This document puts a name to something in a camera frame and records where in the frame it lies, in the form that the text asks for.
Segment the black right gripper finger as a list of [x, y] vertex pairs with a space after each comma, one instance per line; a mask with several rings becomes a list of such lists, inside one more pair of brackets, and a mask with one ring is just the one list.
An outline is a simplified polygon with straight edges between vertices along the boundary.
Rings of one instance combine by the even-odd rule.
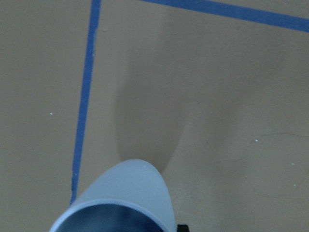
[[178, 224], [177, 232], [189, 232], [189, 227], [186, 224]]

